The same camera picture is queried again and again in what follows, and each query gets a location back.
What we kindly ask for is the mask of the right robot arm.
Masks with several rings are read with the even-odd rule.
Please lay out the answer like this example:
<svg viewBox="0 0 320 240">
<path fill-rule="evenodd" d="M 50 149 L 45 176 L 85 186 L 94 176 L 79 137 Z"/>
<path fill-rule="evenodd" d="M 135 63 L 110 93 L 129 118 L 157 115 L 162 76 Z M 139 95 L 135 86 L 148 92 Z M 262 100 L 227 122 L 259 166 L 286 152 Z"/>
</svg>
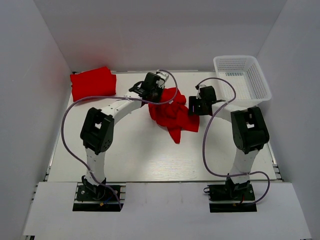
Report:
<svg viewBox="0 0 320 240">
<path fill-rule="evenodd" d="M 229 192 L 245 190 L 250 185 L 249 173 L 259 151 L 269 142 L 270 135 L 259 107 L 236 106 L 218 100 L 213 86 L 196 86 L 197 95 L 189 97 L 188 113 L 197 116 L 218 117 L 231 123 L 236 154 L 226 178 Z"/>
</svg>

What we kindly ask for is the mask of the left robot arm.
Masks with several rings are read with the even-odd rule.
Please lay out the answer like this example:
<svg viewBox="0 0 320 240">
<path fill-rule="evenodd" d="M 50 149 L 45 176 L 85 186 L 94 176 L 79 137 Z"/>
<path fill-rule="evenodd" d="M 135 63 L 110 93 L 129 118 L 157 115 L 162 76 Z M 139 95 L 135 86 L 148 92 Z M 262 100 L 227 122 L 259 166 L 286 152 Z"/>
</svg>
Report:
<svg viewBox="0 0 320 240">
<path fill-rule="evenodd" d="M 113 142 L 114 127 L 126 115 L 143 106 L 143 100 L 158 103 L 169 74 L 164 71 L 146 74 L 141 84 L 131 87 L 124 99 L 119 99 L 101 109 L 90 108 L 85 117 L 80 138 L 86 152 L 89 167 L 82 177 L 83 185 L 98 198 L 104 193 L 106 183 L 105 155 Z"/>
</svg>

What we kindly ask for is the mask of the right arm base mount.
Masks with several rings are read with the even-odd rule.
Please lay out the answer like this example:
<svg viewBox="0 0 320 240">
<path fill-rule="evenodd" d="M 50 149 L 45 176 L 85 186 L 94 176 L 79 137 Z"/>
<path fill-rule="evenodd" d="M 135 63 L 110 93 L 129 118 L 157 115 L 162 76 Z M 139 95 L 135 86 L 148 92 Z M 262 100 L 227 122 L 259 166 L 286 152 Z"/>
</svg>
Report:
<svg viewBox="0 0 320 240">
<path fill-rule="evenodd" d="M 208 195 L 210 213 L 254 213 L 255 193 L 250 184 L 247 189 L 229 192 L 225 184 L 210 184 L 203 189 Z"/>
</svg>

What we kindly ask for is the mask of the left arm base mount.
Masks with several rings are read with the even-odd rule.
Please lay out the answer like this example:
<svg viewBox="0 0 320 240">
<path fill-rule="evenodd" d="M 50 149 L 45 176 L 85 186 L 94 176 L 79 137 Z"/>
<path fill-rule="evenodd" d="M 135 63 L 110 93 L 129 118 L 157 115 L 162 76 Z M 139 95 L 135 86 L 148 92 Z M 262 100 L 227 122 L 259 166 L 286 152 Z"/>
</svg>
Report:
<svg viewBox="0 0 320 240">
<path fill-rule="evenodd" d="M 95 213 L 120 212 L 125 203 L 126 185 L 116 184 L 111 185 L 111 188 L 115 191 L 121 206 L 119 205 L 116 196 L 109 188 L 103 189 L 102 193 L 95 195 L 83 184 L 78 184 L 76 187 L 72 211 Z"/>
</svg>

